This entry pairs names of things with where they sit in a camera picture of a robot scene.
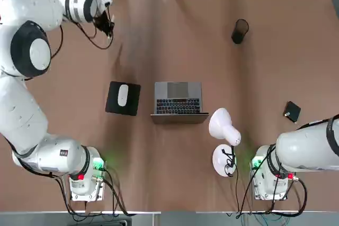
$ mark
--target floor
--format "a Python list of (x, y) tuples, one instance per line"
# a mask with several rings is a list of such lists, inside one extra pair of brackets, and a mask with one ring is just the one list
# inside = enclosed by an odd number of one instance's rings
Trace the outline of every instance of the floor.
[[(243, 222), (241, 219), (236, 220), (235, 216), (228, 217), (226, 214), (196, 214), (193, 212), (168, 212), (156, 215), (136, 215), (130, 218), (121, 217), (119, 220), (127, 220), (128, 226), (225, 226), (225, 225), (250, 225), (250, 226), (280, 226), (283, 224), (282, 220), (275, 221), (277, 216), (266, 216), (264, 219), (257, 215), (245, 215)], [(339, 213), (320, 213), (320, 212), (305, 212), (297, 218), (290, 219), (286, 225), (289, 226), (330, 226), (337, 225)], [(86, 219), (78, 225), (104, 225), (109, 226), (110, 218), (106, 216), (101, 217), (91, 222), (91, 219)], [(76, 225), (71, 216), (63, 213), (50, 214), (0, 214), (1, 226), (68, 226)]]

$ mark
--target lamp base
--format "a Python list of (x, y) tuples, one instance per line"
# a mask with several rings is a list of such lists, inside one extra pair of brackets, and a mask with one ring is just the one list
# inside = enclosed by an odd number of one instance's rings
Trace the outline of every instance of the lamp base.
[(227, 165), (227, 159), (232, 158), (232, 156), (225, 155), (222, 150), (225, 151), (225, 153), (232, 154), (232, 148), (226, 144), (220, 144), (217, 146), (213, 152), (212, 156), (212, 163), (213, 167), (216, 170), (216, 172), (223, 177), (228, 177), (227, 174), (233, 174), (235, 171), (235, 165), (237, 164), (237, 158), (234, 160), (234, 166), (232, 168), (226, 166)]

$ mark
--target laptop keyboard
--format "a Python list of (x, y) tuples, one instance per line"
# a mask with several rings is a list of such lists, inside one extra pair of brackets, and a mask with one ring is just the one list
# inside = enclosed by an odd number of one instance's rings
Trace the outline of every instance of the laptop keyboard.
[(157, 114), (198, 114), (199, 99), (157, 99)]

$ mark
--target white robotic arm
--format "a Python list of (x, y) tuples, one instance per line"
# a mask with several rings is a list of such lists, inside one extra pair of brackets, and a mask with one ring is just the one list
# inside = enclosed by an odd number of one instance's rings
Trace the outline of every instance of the white robotic arm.
[(112, 23), (105, 8), (111, 0), (0, 0), (0, 132), (13, 150), (14, 162), (33, 170), (69, 174), (72, 197), (102, 197), (104, 162), (98, 151), (47, 133), (48, 121), (24, 79), (44, 74), (51, 51), (45, 31), (73, 22), (97, 21), (110, 36)]
[(260, 147), (251, 163), (252, 172), (266, 156), (267, 159), (254, 177), (255, 198), (280, 200), (285, 197), (288, 179), (293, 179), (295, 172), (339, 170), (337, 117), (282, 133), (275, 146)]

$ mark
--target brown tabletop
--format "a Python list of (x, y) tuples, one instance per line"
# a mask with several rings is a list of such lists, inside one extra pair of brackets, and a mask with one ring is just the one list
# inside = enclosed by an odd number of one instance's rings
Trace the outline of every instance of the brown tabletop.
[[(224, 142), (209, 136), (209, 119), (154, 125), (154, 82), (202, 82), (204, 111), (229, 111), (243, 136), (235, 149), (240, 202), (259, 146), (339, 112), (339, 23), (331, 0), (114, 0), (111, 13), (116, 26), (109, 50), (96, 49), (73, 24), (64, 24), (61, 52), (47, 74), (27, 85), (49, 120), (49, 133), (96, 147), (117, 172), (128, 211), (237, 211), (235, 178), (219, 176), (211, 163)], [(250, 26), (239, 46), (230, 39), (237, 19)], [(49, 39), (56, 49), (60, 32)], [(96, 42), (105, 45), (106, 39), (99, 35)], [(141, 85), (137, 116), (105, 113), (112, 80)], [(287, 101), (301, 107), (297, 125), (282, 117)], [(66, 210), (53, 180), (15, 166), (6, 142), (0, 153), (0, 211)], [(299, 176), (308, 187), (307, 210), (339, 211), (338, 173)], [(294, 196), (276, 209), (296, 210)], [(106, 189), (104, 201), (87, 210), (109, 211), (111, 202)], [(252, 209), (268, 205), (254, 202)], [(244, 209), (250, 209), (247, 202)]]

